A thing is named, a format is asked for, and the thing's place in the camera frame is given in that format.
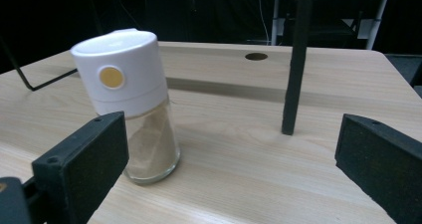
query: jar contents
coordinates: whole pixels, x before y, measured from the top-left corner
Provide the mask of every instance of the jar contents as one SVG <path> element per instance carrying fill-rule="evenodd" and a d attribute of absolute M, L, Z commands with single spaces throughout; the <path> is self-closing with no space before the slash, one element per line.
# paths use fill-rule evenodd
<path fill-rule="evenodd" d="M 167 176 L 176 166 L 180 149 L 174 136 L 168 99 L 152 111 L 126 119 L 129 161 L 124 174 L 137 184 Z"/>

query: white cap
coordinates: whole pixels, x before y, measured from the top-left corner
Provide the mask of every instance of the white cap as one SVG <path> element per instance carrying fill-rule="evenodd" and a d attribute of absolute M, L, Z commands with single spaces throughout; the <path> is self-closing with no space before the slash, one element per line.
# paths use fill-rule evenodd
<path fill-rule="evenodd" d="M 167 83 L 153 33 L 115 31 L 71 49 L 88 95 L 99 115 L 140 115 L 167 98 Z"/>

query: black pole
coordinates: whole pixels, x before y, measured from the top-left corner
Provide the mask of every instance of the black pole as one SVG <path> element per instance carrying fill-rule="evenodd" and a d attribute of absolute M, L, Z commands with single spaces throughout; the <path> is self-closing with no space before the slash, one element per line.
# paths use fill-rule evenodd
<path fill-rule="evenodd" d="M 308 32 L 312 8 L 313 0 L 299 0 L 293 40 L 291 70 L 288 89 L 286 91 L 285 108 L 283 111 L 282 133 L 287 135 L 292 135 L 295 130 L 302 77 L 304 75 L 305 59 L 307 57 Z"/>

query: light wood tabletop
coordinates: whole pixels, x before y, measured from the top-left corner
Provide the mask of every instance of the light wood tabletop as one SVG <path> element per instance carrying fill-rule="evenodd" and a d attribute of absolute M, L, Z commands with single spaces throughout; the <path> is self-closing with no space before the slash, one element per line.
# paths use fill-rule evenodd
<path fill-rule="evenodd" d="M 380 53 L 308 48 L 293 136 L 282 135 L 292 48 L 161 42 L 181 160 L 137 186 L 121 176 L 90 223 L 393 223 L 335 166 L 342 115 L 422 140 L 422 100 Z M 250 61 L 249 53 L 268 58 Z M 69 52 L 23 68 L 41 84 L 74 69 Z M 79 74 L 36 92 L 0 76 L 0 176 L 96 117 Z"/>

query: yellow button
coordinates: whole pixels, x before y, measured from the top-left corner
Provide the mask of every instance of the yellow button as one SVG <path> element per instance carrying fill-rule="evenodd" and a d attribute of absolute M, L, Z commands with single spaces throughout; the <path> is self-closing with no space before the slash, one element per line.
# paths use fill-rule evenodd
<path fill-rule="evenodd" d="M 100 80 L 109 88 L 118 88 L 123 84 L 124 77 L 116 68 L 107 67 L 100 72 Z"/>

